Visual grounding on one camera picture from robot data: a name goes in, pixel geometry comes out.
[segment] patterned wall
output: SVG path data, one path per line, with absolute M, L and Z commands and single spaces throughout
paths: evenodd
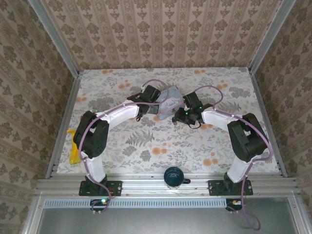
M 266 54 L 259 83 L 290 176 L 312 213 L 312 1 L 297 0 Z
M 27 1 L 0 0 L 0 233 L 18 233 L 45 176 L 72 76 Z
M 248 66 L 281 0 L 44 0 L 80 69 Z

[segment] dark blue mug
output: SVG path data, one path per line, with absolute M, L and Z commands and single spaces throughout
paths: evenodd
M 185 179 L 182 170 L 178 167 L 169 167 L 164 174 L 166 185 L 170 189 L 177 189 L 181 184 L 189 184 L 190 179 Z

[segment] yellow cloth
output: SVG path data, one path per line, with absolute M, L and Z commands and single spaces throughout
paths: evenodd
M 67 133 L 70 133 L 72 135 L 72 150 L 70 152 L 70 157 L 69 157 L 69 163 L 71 165 L 80 163 L 80 158 L 78 155 L 78 148 L 77 145 L 74 143 L 74 135 L 75 135 L 76 130 L 73 129 L 68 129 Z

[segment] floral tablecloth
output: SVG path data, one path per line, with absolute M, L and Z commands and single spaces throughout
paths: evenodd
M 234 113 L 253 113 L 266 132 L 261 111 L 247 68 L 170 68 L 86 70 L 81 79 L 69 129 L 78 127 L 80 116 L 87 110 L 108 110 L 122 103 L 128 96 L 139 93 L 141 85 L 157 78 L 168 85 L 176 85 L 185 95 L 195 88 L 212 84 L 224 93 L 218 109 Z M 157 82 L 151 85 L 163 90 Z M 197 95 L 203 104 L 219 100 L 213 89 L 202 89 Z M 82 163 L 70 165 L 71 135 L 66 136 L 58 165 L 58 173 L 84 173 Z M 109 173 L 163 173 L 170 166 L 178 166 L 187 173 L 223 173 L 234 158 L 227 132 L 203 124 L 190 129 L 171 117 L 162 121 L 155 115 L 145 115 L 140 122 L 129 119 L 110 129 L 102 160 Z M 260 162 L 252 172 L 278 172 L 275 158 Z

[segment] aluminum frame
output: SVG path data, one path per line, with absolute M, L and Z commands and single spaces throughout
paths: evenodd
M 30 212 L 24 226 L 23 234 L 36 233 L 40 224 L 40 219 L 44 209 L 44 201 L 49 198 L 65 198 L 65 199 L 82 199 L 90 198 L 87 196 L 78 196 L 80 182 L 84 180 L 85 174 L 58 174 L 57 167 L 62 151 L 62 145 L 65 140 L 66 129 L 68 128 L 71 113 L 79 90 L 81 77 L 75 79 L 69 100 L 65 109 L 67 113 L 62 121 L 60 131 L 58 133 L 57 142 L 53 151 L 53 156 L 49 165 L 46 178 L 38 181 L 35 199 L 30 207 Z M 273 131 L 265 112 L 263 100 L 259 92 L 259 88 L 255 82 L 255 78 L 251 75 L 253 86 L 260 104 L 260 109 L 264 117 L 266 127 L 269 132 L 271 141 L 274 139 Z M 276 141 L 272 142 L 276 156 L 280 156 Z M 290 205 L 292 205 L 292 214 L 299 231 L 299 234 L 311 233 L 309 219 L 303 206 L 300 206 L 299 189 L 296 185 L 295 178 L 286 177 L 286 171 L 283 172 L 283 162 L 277 158 L 281 173 L 250 173 L 248 179 L 253 185 L 253 196 L 249 199 L 258 197 L 287 197 Z M 122 199 L 220 199 L 220 198 L 239 198 L 239 196 L 209 196 L 208 180 L 223 179 L 223 174 L 185 174 L 192 183 L 182 184 L 177 190 L 170 190 L 163 182 L 163 174 L 112 174 L 110 180 L 122 180 L 123 192 Z
M 259 106 L 260 106 L 260 111 L 261 111 L 263 119 L 264 119 L 264 124 L 265 124 L 265 126 L 267 128 L 267 131 L 268 131 L 268 135 L 269 135 L 270 143 L 271 143 L 272 148 L 273 148 L 275 159 L 277 160 L 277 164 L 279 166 L 279 169 L 280 169 L 282 175 L 284 177 L 287 177 L 288 175 L 287 175 L 287 172 L 286 172 L 284 161 L 283 161 L 283 158 L 282 158 L 281 153 L 279 151 L 278 145 L 276 143 L 276 139 L 275 139 L 275 135 L 274 135 L 274 132 L 273 132 L 273 129 L 272 129 L 272 125 L 270 123 L 267 110 L 265 109 L 265 105 L 264 105 L 264 102 L 263 102 L 263 99 L 262 99 L 262 96 L 261 96 L 261 92 L 260 92 L 258 83 L 257 83 L 253 73 L 251 73 L 251 80 L 252 80 L 252 83 L 253 83 L 253 88 L 254 88 L 255 95 L 257 97 L 257 100 L 258 100 L 258 103 L 259 103 Z
M 279 32 L 280 28 L 282 27 L 283 23 L 286 20 L 289 12 L 293 8 L 296 0 L 283 0 L 277 13 L 275 14 L 267 33 L 265 34 L 257 52 L 255 53 L 252 62 L 249 65 L 249 70 L 251 73 L 255 73 L 258 69 L 259 65 L 261 64 L 263 58 L 265 57 L 266 53 L 268 52 L 270 46 L 272 45 L 277 33 Z
M 67 48 L 66 43 L 63 41 L 60 33 L 55 27 L 48 10 L 40 0 L 29 0 L 29 3 L 33 7 L 39 20 L 52 39 L 53 44 L 56 46 L 59 54 L 62 56 L 69 71 L 72 73 L 74 78 L 77 78 L 79 74 L 79 67 L 77 66 L 75 60 L 71 56 L 70 50 Z
M 45 175 L 46 179 L 50 178 L 54 165 L 59 163 L 59 159 L 63 150 L 65 138 L 66 138 L 66 131 L 68 129 L 69 122 L 72 116 L 72 112 L 73 112 L 74 105 L 75 105 L 75 100 L 77 98 L 80 81 L 81 81 L 83 74 L 84 74 L 83 71 L 80 72 L 78 77 L 74 79 L 73 86 L 72 86 L 70 95 L 68 97 L 67 105 L 64 111 L 64 116 L 59 127 L 58 136 L 54 145 L 49 167 Z

